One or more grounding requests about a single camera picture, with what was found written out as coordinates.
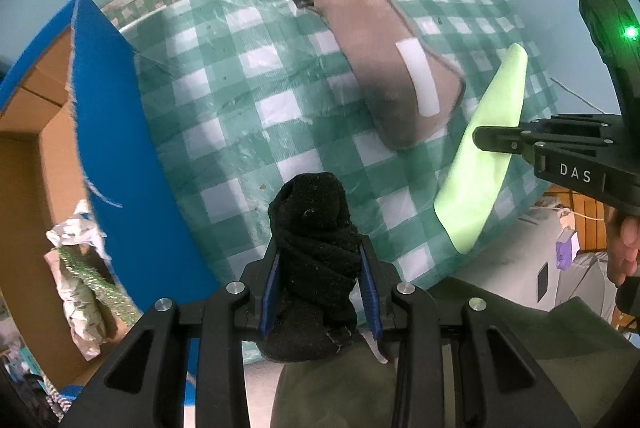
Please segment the person right hand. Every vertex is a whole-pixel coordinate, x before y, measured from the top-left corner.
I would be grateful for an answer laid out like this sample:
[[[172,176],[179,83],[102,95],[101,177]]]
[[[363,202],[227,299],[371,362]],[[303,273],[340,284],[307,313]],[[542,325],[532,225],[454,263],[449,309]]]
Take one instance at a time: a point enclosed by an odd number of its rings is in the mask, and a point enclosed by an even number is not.
[[[634,277],[638,271],[640,221],[611,207],[604,207],[606,243],[608,243],[608,279],[616,286]]]

